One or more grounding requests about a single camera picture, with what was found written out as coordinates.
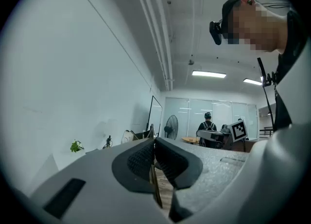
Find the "wooden floor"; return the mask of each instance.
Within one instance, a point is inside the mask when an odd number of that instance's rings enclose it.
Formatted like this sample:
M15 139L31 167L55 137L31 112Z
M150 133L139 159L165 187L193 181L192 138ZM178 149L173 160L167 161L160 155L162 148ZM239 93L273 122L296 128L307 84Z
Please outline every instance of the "wooden floor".
M157 176L157 183L159 186L163 213L166 217L168 217L172 202L173 186L169 183L162 170L155 168L155 173Z

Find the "green plant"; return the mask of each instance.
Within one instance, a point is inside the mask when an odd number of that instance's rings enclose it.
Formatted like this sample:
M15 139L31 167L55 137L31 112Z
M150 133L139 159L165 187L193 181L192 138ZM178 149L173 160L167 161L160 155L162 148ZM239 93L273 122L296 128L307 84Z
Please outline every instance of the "green plant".
M78 152L79 150L84 150L84 147L82 146L80 141L74 140L74 143L72 143L70 150L71 152Z

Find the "electric fan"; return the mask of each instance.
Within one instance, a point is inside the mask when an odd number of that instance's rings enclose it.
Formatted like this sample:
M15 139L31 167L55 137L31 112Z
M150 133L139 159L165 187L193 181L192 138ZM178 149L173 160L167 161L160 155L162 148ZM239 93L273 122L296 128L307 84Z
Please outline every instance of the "electric fan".
M164 127L167 138L176 139L178 133L178 120L175 115L169 117Z

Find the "ear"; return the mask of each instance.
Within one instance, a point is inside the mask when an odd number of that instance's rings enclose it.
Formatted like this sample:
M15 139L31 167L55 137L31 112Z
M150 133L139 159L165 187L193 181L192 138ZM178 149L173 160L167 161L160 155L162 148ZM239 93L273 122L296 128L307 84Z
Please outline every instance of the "ear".
M249 0L241 0L242 4L247 4Z

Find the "person with backpack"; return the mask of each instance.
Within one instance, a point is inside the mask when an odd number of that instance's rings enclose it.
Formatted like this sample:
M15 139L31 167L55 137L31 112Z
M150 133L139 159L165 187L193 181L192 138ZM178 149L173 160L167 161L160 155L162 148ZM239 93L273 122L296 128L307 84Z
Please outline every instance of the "person with backpack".
M205 121L200 124L198 130L217 131L216 125L210 121L212 118L212 115L210 114L210 112L207 112L206 114L204 114L204 117L205 117ZM211 148L210 141L204 138L200 138L199 145Z

